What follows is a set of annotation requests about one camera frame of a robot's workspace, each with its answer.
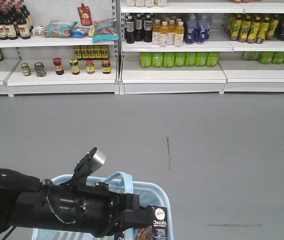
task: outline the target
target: orange juice bottle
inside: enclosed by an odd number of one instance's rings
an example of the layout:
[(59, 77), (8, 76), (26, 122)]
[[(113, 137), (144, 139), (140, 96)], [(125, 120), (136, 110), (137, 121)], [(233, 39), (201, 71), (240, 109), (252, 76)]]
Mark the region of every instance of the orange juice bottle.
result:
[(160, 28), (160, 42), (159, 42), (160, 47), (166, 47), (167, 41), (168, 41), (168, 26), (167, 22), (163, 21)]
[(184, 38), (184, 23), (179, 21), (177, 27), (175, 29), (175, 39), (174, 39), (174, 46), (181, 47), (183, 45), (183, 38)]
[(174, 44), (174, 40), (175, 40), (175, 24), (174, 24), (174, 20), (169, 20), (169, 24), (168, 24), (168, 41), (167, 41), (167, 45), (173, 45)]
[(161, 21), (159, 19), (155, 19), (153, 24), (153, 37), (152, 44), (158, 45), (160, 42), (160, 29), (161, 29)]

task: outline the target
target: product box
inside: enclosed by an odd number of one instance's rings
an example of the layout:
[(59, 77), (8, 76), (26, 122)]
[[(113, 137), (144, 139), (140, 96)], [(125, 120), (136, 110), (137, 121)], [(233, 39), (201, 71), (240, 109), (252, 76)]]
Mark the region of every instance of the product box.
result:
[(153, 224), (146, 228), (139, 228), (134, 232), (134, 240), (167, 240), (167, 208), (148, 205), (154, 213)]

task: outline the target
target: snack bag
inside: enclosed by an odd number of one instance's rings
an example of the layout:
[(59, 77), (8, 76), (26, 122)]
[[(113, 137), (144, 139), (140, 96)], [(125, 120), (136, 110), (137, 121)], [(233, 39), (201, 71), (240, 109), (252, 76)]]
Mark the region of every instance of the snack bag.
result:
[(94, 21), (93, 43), (118, 40), (116, 18)]
[(77, 8), (78, 14), (80, 15), (81, 24), (83, 26), (91, 26), (92, 18), (90, 8), (88, 6), (84, 6), (82, 3), (80, 7)]

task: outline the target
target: glass jar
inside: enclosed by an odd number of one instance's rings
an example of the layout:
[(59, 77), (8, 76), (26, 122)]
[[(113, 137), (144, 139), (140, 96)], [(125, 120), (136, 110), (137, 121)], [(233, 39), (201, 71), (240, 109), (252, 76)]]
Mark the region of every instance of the glass jar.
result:
[(71, 65), (71, 72), (73, 75), (78, 75), (80, 74), (80, 68), (78, 67), (78, 60), (75, 58), (72, 58), (70, 60), (70, 65)]
[(86, 61), (86, 71), (88, 74), (95, 73), (95, 66), (94, 66), (93, 60)]
[(21, 64), (21, 70), (24, 76), (30, 76), (31, 75), (31, 68), (27, 63)]
[(111, 61), (108, 59), (102, 60), (102, 71), (104, 74), (111, 73)]
[(62, 66), (62, 59), (59, 57), (53, 58), (53, 64), (55, 66), (55, 72), (57, 75), (63, 75), (64, 70)]
[(45, 66), (42, 62), (36, 62), (34, 64), (34, 70), (37, 77), (44, 77), (46, 75)]

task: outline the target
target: jar with red lid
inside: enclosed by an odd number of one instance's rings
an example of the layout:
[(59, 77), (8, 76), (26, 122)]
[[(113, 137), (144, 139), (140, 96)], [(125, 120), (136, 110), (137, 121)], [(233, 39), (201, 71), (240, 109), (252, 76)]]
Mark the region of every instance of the jar with red lid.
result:
[(111, 61), (109, 59), (102, 60), (102, 71), (104, 74), (111, 73)]
[(56, 72), (57, 75), (64, 74), (61, 58), (59, 58), (59, 57), (53, 58), (53, 64), (55, 66), (55, 72)]

